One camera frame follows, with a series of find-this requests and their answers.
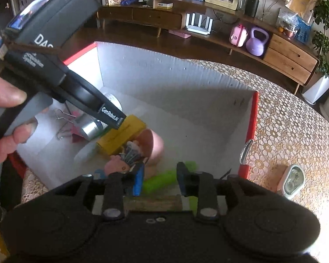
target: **red trim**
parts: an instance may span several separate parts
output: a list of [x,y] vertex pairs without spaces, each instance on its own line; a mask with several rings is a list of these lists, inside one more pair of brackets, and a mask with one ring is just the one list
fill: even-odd
[[[251,106],[251,115],[250,115],[250,122],[249,122],[249,127],[247,129],[247,134],[246,134],[246,140],[245,142],[248,142],[250,139],[255,138],[255,131],[256,131],[256,125],[257,125],[257,111],[258,111],[258,97],[259,94],[256,91],[253,96],[252,96],[252,106]],[[239,176],[247,179],[248,174],[249,174],[250,166],[249,165],[240,165],[239,167]]]
[[24,161],[16,151],[14,153],[9,154],[8,158],[11,161],[13,168],[15,168],[18,175],[23,179],[25,177],[27,165],[24,163]]
[[77,52],[76,54],[72,55],[70,58],[63,61],[65,65],[71,64],[73,61],[81,57],[82,55],[86,54],[88,51],[92,50],[97,46],[96,42],[93,42],[92,44],[88,45],[86,48],[83,48],[81,51]]

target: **human hand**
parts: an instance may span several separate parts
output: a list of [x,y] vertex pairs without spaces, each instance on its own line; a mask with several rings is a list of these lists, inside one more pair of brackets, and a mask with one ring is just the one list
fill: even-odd
[[[27,94],[0,78],[0,107],[11,108],[22,104]],[[23,124],[14,130],[10,136],[0,139],[0,163],[4,162],[7,155],[17,149],[19,143],[24,143],[33,134],[36,123]]]

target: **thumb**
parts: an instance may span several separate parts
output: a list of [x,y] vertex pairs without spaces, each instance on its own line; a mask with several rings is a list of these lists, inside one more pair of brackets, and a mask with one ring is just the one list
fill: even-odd
[[27,94],[0,78],[0,107],[10,108],[22,104]]

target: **purple kettlebell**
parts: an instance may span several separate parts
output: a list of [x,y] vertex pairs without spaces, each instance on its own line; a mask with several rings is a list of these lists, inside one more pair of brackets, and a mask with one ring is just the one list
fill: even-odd
[[[258,38],[254,36],[254,31],[259,31],[263,33],[266,38],[263,41],[260,41]],[[252,28],[251,29],[251,38],[246,42],[246,49],[248,52],[255,56],[261,56],[265,50],[265,44],[268,41],[269,34],[260,28]]]

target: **device screen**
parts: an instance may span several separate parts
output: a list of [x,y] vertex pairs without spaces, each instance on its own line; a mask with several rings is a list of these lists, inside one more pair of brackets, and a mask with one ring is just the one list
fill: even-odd
[[9,23],[10,28],[21,30],[31,17],[49,0],[33,0],[22,12]]

